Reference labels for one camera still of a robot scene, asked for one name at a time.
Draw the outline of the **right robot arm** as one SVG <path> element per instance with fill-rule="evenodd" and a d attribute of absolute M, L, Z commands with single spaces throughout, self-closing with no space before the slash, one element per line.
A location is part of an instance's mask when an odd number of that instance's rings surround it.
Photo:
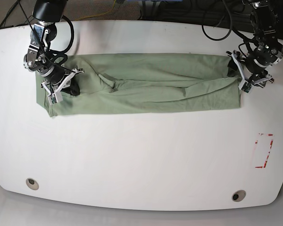
<path fill-rule="evenodd" d="M 33 18 L 37 22 L 31 26 L 30 45 L 24 56 L 24 67 L 35 72 L 42 82 L 41 87 L 49 88 L 50 92 L 62 87 L 61 91 L 72 96 L 80 95 L 80 88 L 74 78 L 66 81 L 67 76 L 76 72 L 67 69 L 63 64 L 67 61 L 67 52 L 74 42 L 74 27 L 72 22 L 64 16 L 66 0 L 38 0 L 33 9 Z M 65 20 L 71 32 L 68 46 L 62 50 L 52 50 L 51 42 L 56 38 L 56 23 Z"/>

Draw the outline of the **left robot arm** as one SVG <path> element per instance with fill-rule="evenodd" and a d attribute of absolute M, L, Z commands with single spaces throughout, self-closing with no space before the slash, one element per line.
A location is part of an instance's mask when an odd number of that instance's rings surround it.
<path fill-rule="evenodd" d="M 231 57 L 228 64 L 228 76 L 231 77 L 231 72 L 238 71 L 241 76 L 239 89 L 246 93 L 253 87 L 264 88 L 268 81 L 273 83 L 274 79 L 266 69 L 278 64 L 283 58 L 283 45 L 277 37 L 277 14 L 274 12 L 273 4 L 269 0 L 243 2 L 244 5 L 252 7 L 250 21 L 254 34 L 250 39 L 234 28 L 231 9 L 225 0 L 222 3 L 229 19 L 229 31 L 226 36 L 215 39 L 207 35 L 203 24 L 201 28 L 204 35 L 213 41 L 225 40 L 231 32 L 243 40 L 243 43 L 238 46 L 238 51 L 227 51 L 227 55 Z"/>

